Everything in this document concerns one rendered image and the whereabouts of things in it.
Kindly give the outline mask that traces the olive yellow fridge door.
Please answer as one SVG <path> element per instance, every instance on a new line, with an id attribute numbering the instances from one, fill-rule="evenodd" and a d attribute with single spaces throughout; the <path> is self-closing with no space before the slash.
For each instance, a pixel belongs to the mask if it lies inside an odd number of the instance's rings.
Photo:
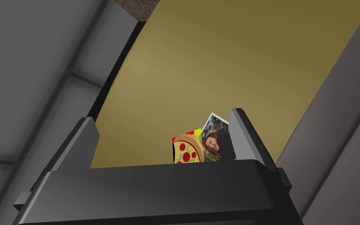
<path id="1" fill-rule="evenodd" d="M 171 164 L 242 108 L 274 159 L 360 24 L 360 0 L 160 0 L 98 115 L 92 168 Z"/>

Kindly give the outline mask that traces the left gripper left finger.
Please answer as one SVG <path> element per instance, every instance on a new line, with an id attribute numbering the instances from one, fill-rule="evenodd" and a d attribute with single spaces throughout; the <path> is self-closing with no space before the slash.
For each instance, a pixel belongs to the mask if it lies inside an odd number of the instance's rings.
<path id="1" fill-rule="evenodd" d="M 99 140 L 99 132 L 92 117 L 82 117 L 44 167 L 30 191 L 50 171 L 89 169 Z"/>

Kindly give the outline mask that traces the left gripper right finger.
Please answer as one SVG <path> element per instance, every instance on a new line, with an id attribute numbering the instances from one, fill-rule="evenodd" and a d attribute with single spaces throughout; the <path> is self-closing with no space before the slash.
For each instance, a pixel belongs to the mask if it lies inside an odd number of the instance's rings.
<path id="1" fill-rule="evenodd" d="M 277 171 L 273 159 L 242 108 L 230 110 L 229 133 L 238 160 L 254 159 L 269 170 Z"/>

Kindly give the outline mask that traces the photo of laughing person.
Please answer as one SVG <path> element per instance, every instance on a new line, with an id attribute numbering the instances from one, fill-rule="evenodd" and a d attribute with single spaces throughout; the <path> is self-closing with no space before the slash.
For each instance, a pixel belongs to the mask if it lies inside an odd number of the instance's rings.
<path id="1" fill-rule="evenodd" d="M 205 162 L 236 160 L 229 133 L 229 123 L 211 113 L 201 130 L 201 143 Z"/>

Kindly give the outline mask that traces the pizza picture magnet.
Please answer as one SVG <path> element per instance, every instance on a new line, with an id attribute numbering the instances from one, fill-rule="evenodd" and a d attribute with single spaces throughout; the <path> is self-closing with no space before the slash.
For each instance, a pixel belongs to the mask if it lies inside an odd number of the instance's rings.
<path id="1" fill-rule="evenodd" d="M 201 129 L 174 137 L 172 146 L 174 164 L 204 162 Z"/>

